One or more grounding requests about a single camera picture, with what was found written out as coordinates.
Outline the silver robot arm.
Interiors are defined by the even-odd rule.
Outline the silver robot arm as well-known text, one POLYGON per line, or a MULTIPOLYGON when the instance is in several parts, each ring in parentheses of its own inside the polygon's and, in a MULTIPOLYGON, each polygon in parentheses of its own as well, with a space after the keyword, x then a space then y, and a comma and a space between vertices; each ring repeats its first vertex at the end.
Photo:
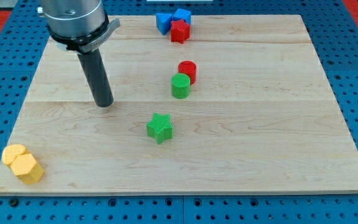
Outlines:
POLYGON ((38 14, 53 40, 78 54, 93 52, 120 26, 109 20, 102 0, 40 0, 38 14))

